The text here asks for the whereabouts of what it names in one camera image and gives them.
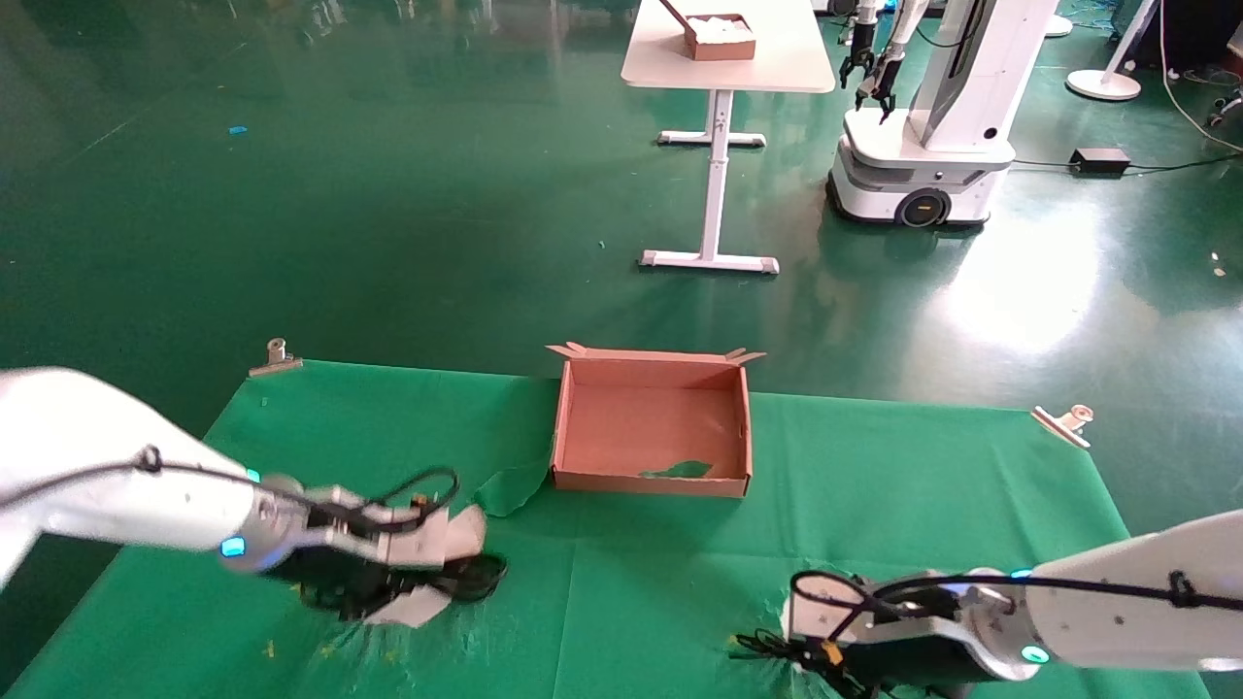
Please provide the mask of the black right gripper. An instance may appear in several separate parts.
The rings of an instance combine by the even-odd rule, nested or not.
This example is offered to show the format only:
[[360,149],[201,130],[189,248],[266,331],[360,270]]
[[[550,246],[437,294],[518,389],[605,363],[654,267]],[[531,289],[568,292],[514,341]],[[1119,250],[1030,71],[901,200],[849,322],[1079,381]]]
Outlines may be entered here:
[[961,641],[929,634],[880,643],[838,642],[844,677],[856,683],[856,698],[878,698],[897,687],[915,687],[924,697],[967,698],[993,677]]

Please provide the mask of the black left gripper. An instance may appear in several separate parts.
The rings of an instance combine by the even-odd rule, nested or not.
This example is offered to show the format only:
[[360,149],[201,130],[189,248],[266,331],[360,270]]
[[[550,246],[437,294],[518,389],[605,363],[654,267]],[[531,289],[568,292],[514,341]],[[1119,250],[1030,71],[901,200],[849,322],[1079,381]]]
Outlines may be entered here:
[[452,602],[435,581],[457,573],[460,561],[439,565],[387,565],[324,546],[295,549],[262,572],[267,580],[297,585],[311,608],[346,622],[430,622]]

